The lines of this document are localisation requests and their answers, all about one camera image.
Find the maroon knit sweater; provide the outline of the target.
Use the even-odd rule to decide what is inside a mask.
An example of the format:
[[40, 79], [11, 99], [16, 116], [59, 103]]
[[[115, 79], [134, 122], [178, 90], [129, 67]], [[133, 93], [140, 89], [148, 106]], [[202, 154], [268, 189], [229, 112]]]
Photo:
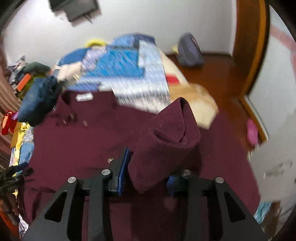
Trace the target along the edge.
[[224, 178], [250, 213], [257, 210], [259, 191], [246, 150], [223, 115], [202, 130], [183, 98], [153, 114], [119, 105], [112, 92], [95, 92], [88, 101], [77, 96], [64, 92], [34, 129], [33, 173], [18, 193], [26, 223], [34, 221], [69, 177], [95, 176], [124, 147], [133, 152], [128, 169], [136, 192], [110, 201], [115, 240], [176, 240], [179, 211], [166, 179], [177, 169]]

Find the pink croc slipper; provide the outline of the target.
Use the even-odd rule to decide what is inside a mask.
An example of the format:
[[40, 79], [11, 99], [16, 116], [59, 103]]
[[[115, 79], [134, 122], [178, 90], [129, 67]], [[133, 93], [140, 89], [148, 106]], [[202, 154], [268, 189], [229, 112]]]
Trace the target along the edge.
[[252, 119], [248, 119], [246, 123], [246, 129], [248, 143], [255, 147], [258, 144], [258, 129]]

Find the beige fleece blanket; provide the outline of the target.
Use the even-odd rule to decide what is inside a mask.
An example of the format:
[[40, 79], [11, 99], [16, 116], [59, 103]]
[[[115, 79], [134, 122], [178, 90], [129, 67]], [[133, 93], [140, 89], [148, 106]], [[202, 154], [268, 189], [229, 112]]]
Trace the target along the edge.
[[199, 127], [208, 130], [219, 113], [217, 103], [203, 86], [189, 83], [182, 72], [163, 52], [160, 52], [169, 87], [170, 100], [183, 97], [189, 102]]

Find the red plush toy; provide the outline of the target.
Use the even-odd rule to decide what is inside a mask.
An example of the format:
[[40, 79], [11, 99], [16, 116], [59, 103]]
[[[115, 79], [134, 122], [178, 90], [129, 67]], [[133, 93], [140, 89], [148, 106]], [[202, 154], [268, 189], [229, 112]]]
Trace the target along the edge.
[[1, 122], [1, 134], [6, 136], [9, 132], [13, 133], [18, 122], [19, 112], [8, 111]]

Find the folded blue jeans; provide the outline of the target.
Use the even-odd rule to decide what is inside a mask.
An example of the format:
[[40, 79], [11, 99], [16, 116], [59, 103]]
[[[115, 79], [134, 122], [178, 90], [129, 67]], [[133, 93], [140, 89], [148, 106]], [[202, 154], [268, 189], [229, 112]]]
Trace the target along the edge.
[[52, 111], [63, 85], [55, 76], [37, 78], [22, 100], [18, 121], [30, 126], [39, 125]]

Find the striped pink curtain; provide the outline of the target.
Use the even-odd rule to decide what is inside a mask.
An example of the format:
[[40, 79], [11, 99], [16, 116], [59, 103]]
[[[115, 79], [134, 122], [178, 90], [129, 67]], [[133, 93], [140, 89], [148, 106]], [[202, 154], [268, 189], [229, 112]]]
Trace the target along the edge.
[[[1, 121], [7, 111], [17, 111], [20, 108], [20, 102], [14, 94], [11, 86], [8, 83], [10, 73], [6, 68], [7, 61], [4, 53], [3, 41], [1, 40], [1, 67], [0, 67], [0, 109], [1, 109]], [[12, 133], [7, 135], [1, 134], [0, 149], [1, 149], [1, 167], [7, 167], [10, 163], [11, 156], [11, 139]]]

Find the green patterned bag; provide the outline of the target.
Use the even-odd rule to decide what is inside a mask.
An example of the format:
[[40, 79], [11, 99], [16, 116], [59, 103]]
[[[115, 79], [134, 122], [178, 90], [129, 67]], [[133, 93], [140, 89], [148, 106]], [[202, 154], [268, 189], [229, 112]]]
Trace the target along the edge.
[[31, 79], [28, 81], [28, 83], [24, 86], [24, 88], [21, 90], [21, 92], [18, 93], [18, 98], [20, 100], [23, 100], [29, 89], [31, 88], [32, 84], [37, 78], [45, 78], [46, 74], [41, 72], [36, 72], [35, 74], [31, 74]]

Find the orange box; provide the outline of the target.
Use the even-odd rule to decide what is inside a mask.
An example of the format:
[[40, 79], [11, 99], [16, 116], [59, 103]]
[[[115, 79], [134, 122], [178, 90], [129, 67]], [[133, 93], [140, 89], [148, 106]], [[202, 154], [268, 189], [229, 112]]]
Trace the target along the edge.
[[25, 74], [25, 76], [21, 79], [21, 81], [18, 83], [16, 87], [17, 92], [21, 92], [31, 79], [32, 76], [30, 75], [30, 73]]

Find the dark teal cushion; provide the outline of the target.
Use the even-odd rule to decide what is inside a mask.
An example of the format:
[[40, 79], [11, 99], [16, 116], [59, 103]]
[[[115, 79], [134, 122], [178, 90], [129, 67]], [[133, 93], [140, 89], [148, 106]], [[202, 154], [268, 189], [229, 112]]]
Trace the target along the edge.
[[29, 63], [23, 68], [24, 73], [31, 73], [31, 72], [47, 73], [50, 70], [51, 68], [49, 66], [41, 64], [39, 62]]

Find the blue patchwork quilt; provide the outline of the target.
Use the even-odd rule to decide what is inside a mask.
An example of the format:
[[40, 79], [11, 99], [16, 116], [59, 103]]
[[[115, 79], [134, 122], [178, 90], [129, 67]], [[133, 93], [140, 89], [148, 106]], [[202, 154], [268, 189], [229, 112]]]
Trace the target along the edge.
[[127, 34], [105, 46], [79, 48], [53, 69], [67, 90], [112, 91], [119, 104], [159, 113], [170, 104], [160, 51], [153, 36]]

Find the grey purple backpack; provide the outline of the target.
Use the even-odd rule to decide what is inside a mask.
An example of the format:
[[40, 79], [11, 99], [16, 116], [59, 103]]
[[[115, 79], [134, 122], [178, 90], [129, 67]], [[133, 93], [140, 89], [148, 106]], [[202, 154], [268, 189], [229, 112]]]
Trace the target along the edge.
[[185, 67], [203, 66], [204, 59], [196, 39], [190, 33], [184, 33], [177, 43], [177, 60]]

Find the yellow curved tube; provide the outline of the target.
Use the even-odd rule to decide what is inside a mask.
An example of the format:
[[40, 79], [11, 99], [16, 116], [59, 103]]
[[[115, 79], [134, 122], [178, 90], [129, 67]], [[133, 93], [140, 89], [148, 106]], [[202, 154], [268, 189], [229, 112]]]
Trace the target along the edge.
[[102, 39], [90, 39], [85, 43], [85, 48], [91, 48], [94, 46], [105, 46], [107, 42]]

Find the wooden door frame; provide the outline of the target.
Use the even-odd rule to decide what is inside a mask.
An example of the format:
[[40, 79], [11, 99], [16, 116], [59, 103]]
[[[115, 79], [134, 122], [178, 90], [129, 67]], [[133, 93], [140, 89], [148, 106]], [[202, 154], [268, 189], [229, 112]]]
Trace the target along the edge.
[[247, 96], [255, 85], [267, 48], [269, 4], [266, 1], [236, 1], [236, 10], [233, 59], [245, 77], [239, 101], [256, 124], [260, 140], [265, 142], [268, 135]]

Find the small black wall monitor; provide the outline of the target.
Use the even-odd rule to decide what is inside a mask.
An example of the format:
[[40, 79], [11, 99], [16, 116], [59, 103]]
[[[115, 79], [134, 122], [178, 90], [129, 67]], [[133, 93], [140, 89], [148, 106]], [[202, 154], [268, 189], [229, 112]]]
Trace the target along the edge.
[[75, 21], [98, 9], [96, 0], [72, 0], [62, 7], [69, 22]]

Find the wall mounted black television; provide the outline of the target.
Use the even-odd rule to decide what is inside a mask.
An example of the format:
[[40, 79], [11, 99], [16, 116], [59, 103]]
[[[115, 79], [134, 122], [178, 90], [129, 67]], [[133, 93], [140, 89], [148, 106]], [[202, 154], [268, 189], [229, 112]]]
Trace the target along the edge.
[[61, 10], [71, 0], [49, 0], [49, 5], [52, 11]]

